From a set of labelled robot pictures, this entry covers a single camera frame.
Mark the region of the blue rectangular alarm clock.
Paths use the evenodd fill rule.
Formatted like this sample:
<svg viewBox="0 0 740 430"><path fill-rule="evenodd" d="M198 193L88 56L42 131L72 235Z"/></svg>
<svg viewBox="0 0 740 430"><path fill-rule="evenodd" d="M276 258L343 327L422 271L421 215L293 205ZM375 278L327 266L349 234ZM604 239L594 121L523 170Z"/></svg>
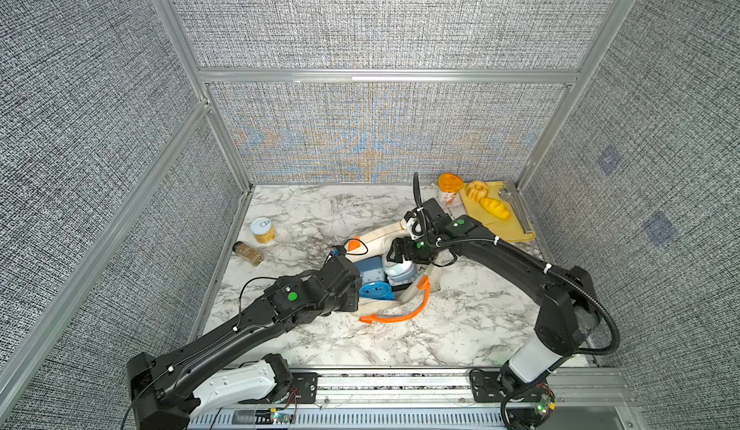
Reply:
<svg viewBox="0 0 740 430"><path fill-rule="evenodd" d="M383 270L383 261L380 256L359 260L355 262L355 266L360 272L364 285L385 281L385 270Z"/></svg>

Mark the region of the canvas bag orange handles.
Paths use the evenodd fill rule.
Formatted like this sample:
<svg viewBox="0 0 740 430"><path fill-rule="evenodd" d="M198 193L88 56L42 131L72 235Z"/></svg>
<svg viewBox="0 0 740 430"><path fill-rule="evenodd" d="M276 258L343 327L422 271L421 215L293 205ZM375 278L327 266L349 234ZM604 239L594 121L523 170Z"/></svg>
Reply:
<svg viewBox="0 0 740 430"><path fill-rule="evenodd" d="M402 220L383 226L358 237L369 247L369 254L364 257L347 258L355 263L359 260L369 259L375 256L385 257L389 250L391 241L395 237L402 237L405 230ZM354 316L366 324L393 324L413 319L426 308L431 295L441 290L441 278L443 269L435 264L416 264L417 274L415 280L399 287L392 287L395 299L393 301L372 300L360 298L358 310Z"/></svg>

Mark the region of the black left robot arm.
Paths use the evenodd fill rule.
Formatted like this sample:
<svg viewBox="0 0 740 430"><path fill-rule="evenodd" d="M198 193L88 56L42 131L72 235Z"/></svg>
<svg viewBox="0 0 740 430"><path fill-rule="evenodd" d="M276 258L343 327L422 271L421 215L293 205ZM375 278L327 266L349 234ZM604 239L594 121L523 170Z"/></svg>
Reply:
<svg viewBox="0 0 740 430"><path fill-rule="evenodd" d="M332 312L354 312L362 284L342 255L317 270L273 279L238 314L203 337L154 357L127 363L131 405L124 414L138 429L184 429L205 400L196 389L246 352Z"/></svg>

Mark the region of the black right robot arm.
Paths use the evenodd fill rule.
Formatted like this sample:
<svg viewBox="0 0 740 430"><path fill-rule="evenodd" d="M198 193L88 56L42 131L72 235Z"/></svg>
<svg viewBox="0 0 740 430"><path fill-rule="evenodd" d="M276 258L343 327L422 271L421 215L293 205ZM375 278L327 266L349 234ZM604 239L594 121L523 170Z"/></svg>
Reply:
<svg viewBox="0 0 740 430"><path fill-rule="evenodd" d="M489 268L540 307L533 337L502 367L509 388L540 383L574 355L609 355L621 345L616 321L583 268L534 257L468 215L450 216L434 199L408 212L403 228L406 235L395 237L387 252L391 262L433 264L447 251Z"/></svg>

